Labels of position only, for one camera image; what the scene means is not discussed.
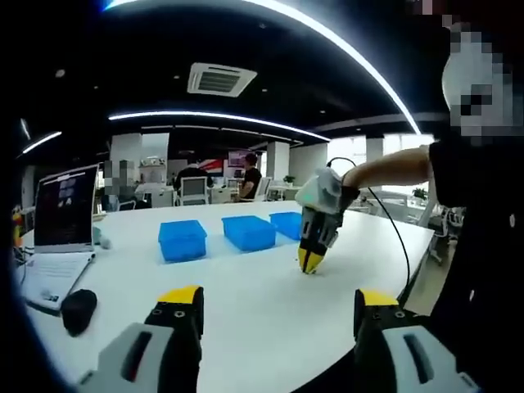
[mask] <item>laptop screen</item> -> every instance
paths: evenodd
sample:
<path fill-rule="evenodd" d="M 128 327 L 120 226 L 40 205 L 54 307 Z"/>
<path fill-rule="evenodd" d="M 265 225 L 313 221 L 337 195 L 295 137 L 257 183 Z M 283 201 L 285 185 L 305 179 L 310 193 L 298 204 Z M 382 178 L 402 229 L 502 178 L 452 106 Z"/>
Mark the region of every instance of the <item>laptop screen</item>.
<path fill-rule="evenodd" d="M 34 245 L 91 244 L 97 165 L 40 180 Z"/>

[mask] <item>black cable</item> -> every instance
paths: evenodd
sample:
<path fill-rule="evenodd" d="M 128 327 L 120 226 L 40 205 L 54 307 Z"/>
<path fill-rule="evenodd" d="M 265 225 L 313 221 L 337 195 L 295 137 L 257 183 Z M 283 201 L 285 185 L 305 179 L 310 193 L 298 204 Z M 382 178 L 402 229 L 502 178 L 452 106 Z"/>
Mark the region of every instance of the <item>black cable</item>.
<path fill-rule="evenodd" d="M 356 163 L 354 163 L 352 160 L 350 160 L 347 157 L 334 157 L 327 163 L 327 166 L 329 168 L 331 168 L 331 164 L 332 164 L 332 162 L 334 160 L 346 160 L 346 161 L 349 161 L 351 164 L 353 164 L 353 166 L 357 166 Z M 373 190 L 370 187 L 368 187 L 368 190 L 369 190 L 369 192 L 371 192 L 371 195 L 373 195 L 374 198 L 377 200 L 377 202 L 380 205 L 380 207 L 384 210 L 384 212 L 387 215 L 387 218 L 390 219 L 391 224 L 393 224 L 393 228 L 395 229 L 395 232 L 396 232 L 397 236 L 399 237 L 400 244 L 402 245 L 402 251 L 404 252 L 404 256 L 406 257 L 406 265 L 408 266 L 408 277 L 406 278 L 406 285 L 404 287 L 404 290 L 402 291 L 402 293 L 405 293 L 408 290 L 409 277 L 411 276 L 411 268 L 409 267 L 408 252 L 406 251 L 406 247 L 404 245 L 404 241 L 402 240 L 402 237 L 400 236 L 399 230 L 397 229 L 397 227 L 395 225 L 395 221 L 393 221 L 393 218 L 391 218 L 390 213 L 387 211 L 386 207 L 382 204 L 382 201 L 378 198 L 378 196 L 375 194 L 375 192 L 373 192 Z"/>
<path fill-rule="evenodd" d="M 29 262 L 28 259 L 26 259 L 25 257 L 25 254 L 31 256 L 33 253 L 32 252 L 29 252 L 27 251 L 25 248 L 19 248 L 19 247 L 13 247 L 13 251 L 14 253 L 18 253 L 19 256 L 15 256 L 15 260 L 17 261 L 17 268 L 18 269 L 21 269 L 21 267 L 23 266 L 24 268 L 24 272 L 23 272 L 23 276 L 22 276 L 22 279 L 20 280 L 20 282 L 18 283 L 19 286 L 22 286 L 22 284 L 24 283 L 25 281 L 25 276 L 27 274 L 27 263 Z"/>

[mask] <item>potted plant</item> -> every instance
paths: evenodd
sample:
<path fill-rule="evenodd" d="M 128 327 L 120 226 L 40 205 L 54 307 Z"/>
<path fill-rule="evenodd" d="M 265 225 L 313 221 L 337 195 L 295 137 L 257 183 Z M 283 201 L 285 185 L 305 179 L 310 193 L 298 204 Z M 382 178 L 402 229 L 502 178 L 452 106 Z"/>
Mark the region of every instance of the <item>potted plant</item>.
<path fill-rule="evenodd" d="M 427 199 L 427 191 L 423 188 L 415 188 L 413 190 L 413 196 L 417 198 L 420 204 Z"/>
<path fill-rule="evenodd" d="M 287 176 L 284 177 L 284 183 L 287 183 L 290 186 L 293 185 L 294 181 L 295 181 L 295 176 L 287 175 Z"/>

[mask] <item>black shirt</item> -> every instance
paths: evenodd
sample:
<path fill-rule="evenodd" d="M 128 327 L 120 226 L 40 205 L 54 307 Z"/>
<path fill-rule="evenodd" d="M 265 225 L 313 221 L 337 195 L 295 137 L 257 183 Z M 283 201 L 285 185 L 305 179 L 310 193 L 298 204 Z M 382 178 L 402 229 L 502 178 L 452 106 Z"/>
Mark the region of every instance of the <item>black shirt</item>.
<path fill-rule="evenodd" d="M 252 182 L 254 185 L 251 191 L 244 196 L 244 199 L 255 199 L 256 188 L 259 186 L 261 178 L 262 174 L 257 168 L 251 168 L 246 171 L 246 174 L 244 174 L 244 181 L 242 182 L 242 188 L 244 188 L 247 182 Z"/>
<path fill-rule="evenodd" d="M 524 146 L 434 143 L 430 159 L 439 202 L 466 207 L 445 285 L 431 313 L 438 337 L 482 388 L 492 391 L 520 364 Z"/>
<path fill-rule="evenodd" d="M 178 190 L 182 186 L 181 178 L 200 178 L 207 177 L 207 187 L 213 187 L 213 179 L 203 169 L 188 166 L 178 172 L 177 179 L 174 181 L 174 189 Z"/>

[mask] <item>person's arm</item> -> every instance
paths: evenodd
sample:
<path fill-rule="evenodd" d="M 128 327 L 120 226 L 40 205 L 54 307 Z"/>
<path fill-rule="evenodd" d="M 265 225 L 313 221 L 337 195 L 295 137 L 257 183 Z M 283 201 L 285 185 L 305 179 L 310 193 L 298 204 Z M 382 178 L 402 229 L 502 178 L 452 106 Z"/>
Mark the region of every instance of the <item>person's arm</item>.
<path fill-rule="evenodd" d="M 406 149 L 369 161 L 349 170 L 343 178 L 345 186 L 410 186 L 425 183 L 431 175 L 427 147 Z"/>
<path fill-rule="evenodd" d="M 213 180 L 213 178 L 211 178 L 207 172 L 206 172 L 206 176 L 207 176 L 207 187 L 211 188 L 215 185 L 215 181 Z"/>
<path fill-rule="evenodd" d="M 238 192 L 239 198 L 245 198 L 247 194 L 250 193 L 250 191 L 253 189 L 255 184 L 253 182 L 246 181 L 246 184 L 244 184 L 244 187 Z"/>

